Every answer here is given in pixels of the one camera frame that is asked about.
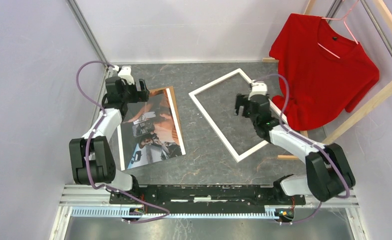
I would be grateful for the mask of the brown cardboard backing board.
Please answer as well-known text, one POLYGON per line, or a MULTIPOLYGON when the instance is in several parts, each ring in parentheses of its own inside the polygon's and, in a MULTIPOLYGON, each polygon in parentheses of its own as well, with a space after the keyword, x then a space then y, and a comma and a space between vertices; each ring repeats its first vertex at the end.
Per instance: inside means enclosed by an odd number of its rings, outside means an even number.
POLYGON ((167 110, 159 110, 160 120, 155 123, 155 133, 162 142, 183 146, 183 136, 173 86, 150 90, 150 99, 163 95, 159 106, 167 110))

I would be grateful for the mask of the colour photo print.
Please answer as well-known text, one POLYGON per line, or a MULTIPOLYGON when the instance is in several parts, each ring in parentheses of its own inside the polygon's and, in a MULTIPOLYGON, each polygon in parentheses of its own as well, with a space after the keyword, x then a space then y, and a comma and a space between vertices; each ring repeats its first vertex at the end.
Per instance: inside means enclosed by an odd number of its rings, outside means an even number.
POLYGON ((117 135, 122 171, 185 155, 174 88, 153 89, 147 102, 130 103, 117 135))

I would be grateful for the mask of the white wooden picture frame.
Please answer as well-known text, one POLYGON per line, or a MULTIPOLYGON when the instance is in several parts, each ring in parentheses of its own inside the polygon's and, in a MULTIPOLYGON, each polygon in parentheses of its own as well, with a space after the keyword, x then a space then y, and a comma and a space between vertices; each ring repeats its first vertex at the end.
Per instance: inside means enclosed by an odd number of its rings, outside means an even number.
POLYGON ((213 86, 215 86, 215 85, 217 85, 217 84, 219 84, 219 83, 221 83, 221 82, 223 82, 223 81, 225 81, 235 75, 240 75, 248 84, 253 82, 253 80, 241 68, 238 68, 230 73, 227 73, 227 74, 217 78, 216 80, 213 80, 212 82, 210 82, 202 87, 197 88, 196 90, 193 90, 188 95, 190 96, 191 100, 194 102, 194 104, 196 105, 198 110, 201 112, 202 116, 208 122, 210 127, 213 129, 214 133, 219 137, 221 142, 224 144, 224 146, 226 147, 228 152, 231 154, 233 159, 239 163, 240 161, 244 160, 245 158, 247 158, 251 154, 253 154, 256 151, 260 150, 261 148, 265 147, 269 143, 266 142, 265 140, 263 140, 260 143, 258 143, 257 145, 255 145, 254 147, 245 151, 244 153, 238 154, 236 152, 236 150, 232 147, 231 143, 227 140, 227 138, 224 136, 224 134, 218 128, 218 126, 215 124, 213 119, 206 112, 205 108, 202 106, 202 104, 196 98, 197 94, 200 94, 201 92, 203 92, 203 91, 205 91, 205 90, 207 90, 207 89, 209 89, 209 88, 211 88, 211 87, 213 87, 213 86))

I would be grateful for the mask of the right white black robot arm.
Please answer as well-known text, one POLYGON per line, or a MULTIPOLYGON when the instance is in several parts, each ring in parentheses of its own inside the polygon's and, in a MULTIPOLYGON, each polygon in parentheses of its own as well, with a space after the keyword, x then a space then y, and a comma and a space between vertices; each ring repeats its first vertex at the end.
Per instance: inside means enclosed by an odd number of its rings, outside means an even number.
POLYGON ((237 94, 236 113, 240 107, 242 116, 251 120, 260 138, 285 149, 305 164, 305 174, 291 174, 274 182, 275 202, 285 204, 295 195, 313 195, 321 202, 350 196, 356 180, 340 145, 322 144, 292 130, 272 116, 267 95, 237 94))

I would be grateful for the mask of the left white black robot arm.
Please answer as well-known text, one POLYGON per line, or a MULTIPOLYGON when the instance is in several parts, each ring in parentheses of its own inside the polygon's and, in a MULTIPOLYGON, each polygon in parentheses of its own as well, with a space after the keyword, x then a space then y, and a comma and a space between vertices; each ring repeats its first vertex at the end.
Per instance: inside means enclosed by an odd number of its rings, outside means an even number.
POLYGON ((99 116, 82 137, 69 142, 69 154, 73 180, 78 185, 106 188, 122 192, 129 204, 140 200, 141 190, 135 176, 117 169, 109 141, 128 111, 128 104, 147 102, 149 90, 145 80, 127 83, 114 76, 105 81, 106 94, 99 107, 99 116))

